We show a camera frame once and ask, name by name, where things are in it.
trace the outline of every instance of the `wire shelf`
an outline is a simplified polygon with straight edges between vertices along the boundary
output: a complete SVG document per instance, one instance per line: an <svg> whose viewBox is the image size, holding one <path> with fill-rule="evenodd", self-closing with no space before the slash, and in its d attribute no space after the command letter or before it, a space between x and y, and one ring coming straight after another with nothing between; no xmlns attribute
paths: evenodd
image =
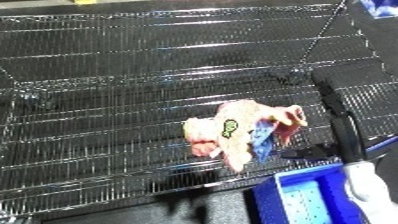
<svg viewBox="0 0 398 224"><path fill-rule="evenodd" d="M286 83L292 69L331 77L366 137L397 133L394 77L347 12L319 35L338 7L0 17L1 209L24 216L232 188L335 162L275 153L235 175L218 159L192 156L183 139L182 121L251 98L302 105L309 118L276 152L331 142L317 90L306 79Z"/></svg>

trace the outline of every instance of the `wire rack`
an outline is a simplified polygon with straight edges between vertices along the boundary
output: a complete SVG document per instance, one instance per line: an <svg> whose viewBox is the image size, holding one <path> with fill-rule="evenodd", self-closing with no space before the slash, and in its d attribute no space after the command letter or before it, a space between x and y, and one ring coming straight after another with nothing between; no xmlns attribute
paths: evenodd
<svg viewBox="0 0 398 224"><path fill-rule="evenodd" d="M292 71L331 78L367 138L398 132L395 77L341 4L7 16L0 43L4 217L229 189L336 161L277 155L332 141L316 89L290 82ZM244 98L302 105L310 126L239 175L192 156L182 121Z"/></svg>

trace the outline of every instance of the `metal grill grate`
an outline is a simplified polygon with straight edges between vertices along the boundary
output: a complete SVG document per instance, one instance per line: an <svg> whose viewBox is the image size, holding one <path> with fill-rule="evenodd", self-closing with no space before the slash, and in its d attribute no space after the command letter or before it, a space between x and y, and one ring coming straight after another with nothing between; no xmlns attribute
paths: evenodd
<svg viewBox="0 0 398 224"><path fill-rule="evenodd" d="M310 126L290 148L330 142L311 82L281 81L294 68L331 77L366 137L397 133L394 77L347 12L318 36L336 7L0 17L1 208L38 214L323 164L274 155L236 176L182 136L187 118L253 98L303 106Z"/></svg>

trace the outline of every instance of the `black surface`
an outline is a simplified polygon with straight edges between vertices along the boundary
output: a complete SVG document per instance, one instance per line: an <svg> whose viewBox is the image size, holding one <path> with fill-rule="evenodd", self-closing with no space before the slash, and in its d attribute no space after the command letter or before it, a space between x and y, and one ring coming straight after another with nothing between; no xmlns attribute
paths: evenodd
<svg viewBox="0 0 398 224"><path fill-rule="evenodd" d="M54 215L54 210L71 206L299 167L274 158L264 165L250 163L236 177L219 159L189 155L181 122L213 115L224 100L253 97L279 106L294 102L306 107L311 128L296 135L291 147L330 141L325 114L308 80L287 86L275 76L290 74L334 9L325 5L2 17L2 44L7 48L0 52L0 64L16 82L28 81L28 92L39 86L46 89L39 94L53 93L59 106L48 110L51 105L24 107L24 99L17 101L15 119L3 137L7 150L2 152L2 174L10 181L0 183L7 191L0 200L16 204L20 214L51 209ZM359 71L380 72L374 58L361 58L371 51L347 17L336 23L308 58L321 65L322 60L333 61L330 66L335 68L314 65L314 71L333 75L359 66ZM344 46L334 47L340 43ZM355 60L335 62L347 58ZM358 70L351 75L363 76ZM384 80L380 74L361 81ZM182 178L171 187L152 187L170 175L182 175L174 172L182 166L190 167L187 172L192 174L218 170L218 178L202 175L201 181Z"/></svg>
<svg viewBox="0 0 398 224"><path fill-rule="evenodd" d="M337 3L339 0L326 0L323 3ZM56 14L97 14L97 13L119 13L119 12L142 12L157 10L183 10L193 8L212 7L251 7L261 6L292 6L292 5L319 4L319 0L214 0L214 1L191 1L191 0L154 0L142 2L121 2L96 5L68 5L37 8L12 8L2 9L1 15L56 15Z"/></svg>
<svg viewBox="0 0 398 224"><path fill-rule="evenodd" d="M112 5L103 5L96 9L91 8L73 8L73 7L57 7L51 9L24 9L22 11L11 10L9 14L54 14L54 13L68 13L68 12L82 12L81 10L93 10L92 12L118 11L128 6L118 5L112 8ZM398 19L382 19L373 20L369 15L364 13L361 5L352 7L352 15L356 18L358 26L363 30L366 36L370 39L376 50L379 52L382 59L387 63L387 69L394 74L398 74L398 46L395 45L396 37L398 36L398 27L396 23ZM387 156L379 166L379 174L387 181L394 201L398 201L398 176L395 175L395 170L398 168L398 149L394 150ZM176 194L176 198L196 198L194 202L190 200L185 201L175 209L171 209L170 203L177 201L169 198L169 203L154 203L151 205L134 207L131 209L117 210L112 212L104 212L100 214L92 214L89 216L80 216L66 220L56 220L49 222L51 224L64 223L256 223L255 207L250 199L250 194L243 194L241 190L205 194L204 195L190 195L190 193L183 193L184 195Z"/></svg>

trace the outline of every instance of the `blue cloth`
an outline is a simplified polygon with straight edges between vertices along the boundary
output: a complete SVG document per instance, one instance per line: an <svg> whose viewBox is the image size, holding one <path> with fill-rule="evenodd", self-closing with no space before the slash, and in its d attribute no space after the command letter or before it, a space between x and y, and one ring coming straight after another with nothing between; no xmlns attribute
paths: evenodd
<svg viewBox="0 0 398 224"><path fill-rule="evenodd" d="M274 147L274 125L268 121L259 121L251 133L253 152L260 163L264 163Z"/></svg>

